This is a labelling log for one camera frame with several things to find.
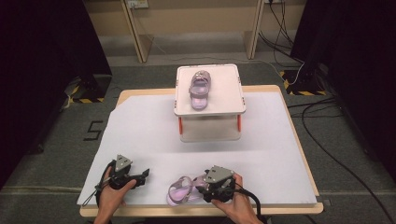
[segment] white paper sheet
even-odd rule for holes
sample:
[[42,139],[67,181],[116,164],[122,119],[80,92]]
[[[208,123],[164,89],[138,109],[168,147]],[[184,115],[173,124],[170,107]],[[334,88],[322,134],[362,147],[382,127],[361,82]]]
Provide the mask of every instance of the white paper sheet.
[[117,154],[134,162],[131,175],[150,169],[146,185],[127,193],[127,204],[167,205],[166,193],[172,183],[183,175],[202,175],[213,165],[244,177],[244,188],[258,196],[261,203],[317,202],[279,92],[246,92],[242,136],[223,142],[181,142],[174,98],[133,96],[110,114],[78,204],[92,194]]

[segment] person's right hand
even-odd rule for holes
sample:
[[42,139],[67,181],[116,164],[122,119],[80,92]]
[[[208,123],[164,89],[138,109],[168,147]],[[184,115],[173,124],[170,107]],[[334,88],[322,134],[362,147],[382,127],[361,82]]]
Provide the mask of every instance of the person's right hand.
[[[243,187],[242,176],[235,174],[233,178],[236,183],[235,188],[241,189]],[[262,224],[256,217],[247,195],[235,192],[230,203],[222,203],[215,199],[211,202],[236,224]]]

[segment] hand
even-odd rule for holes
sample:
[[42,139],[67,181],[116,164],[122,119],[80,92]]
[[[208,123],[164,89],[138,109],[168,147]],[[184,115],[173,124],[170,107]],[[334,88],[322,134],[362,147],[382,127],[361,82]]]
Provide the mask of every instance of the hand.
[[[236,183],[235,188],[241,189],[243,187],[242,176],[235,174],[233,178]],[[236,224],[262,224],[256,217],[247,195],[235,192],[230,203],[222,203],[215,199],[212,200],[212,203]]]
[[[110,174],[111,167],[108,167],[105,178],[107,179]],[[129,189],[133,188],[136,184],[136,180],[129,181],[122,189],[113,189],[108,184],[106,184],[100,195],[99,199],[99,211],[98,215],[93,222],[94,224],[108,223],[108,221],[113,217],[114,212],[120,205],[125,206],[126,203],[123,197],[128,192]]]

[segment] storage box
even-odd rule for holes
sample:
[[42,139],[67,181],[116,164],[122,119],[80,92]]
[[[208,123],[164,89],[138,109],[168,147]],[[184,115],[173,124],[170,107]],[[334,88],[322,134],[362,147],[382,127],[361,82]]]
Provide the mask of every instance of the storage box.
[[[196,72],[211,76],[207,107],[191,106],[189,88]],[[181,66],[177,69],[175,114],[183,142],[237,140],[241,137],[241,115],[246,105],[235,64]]]

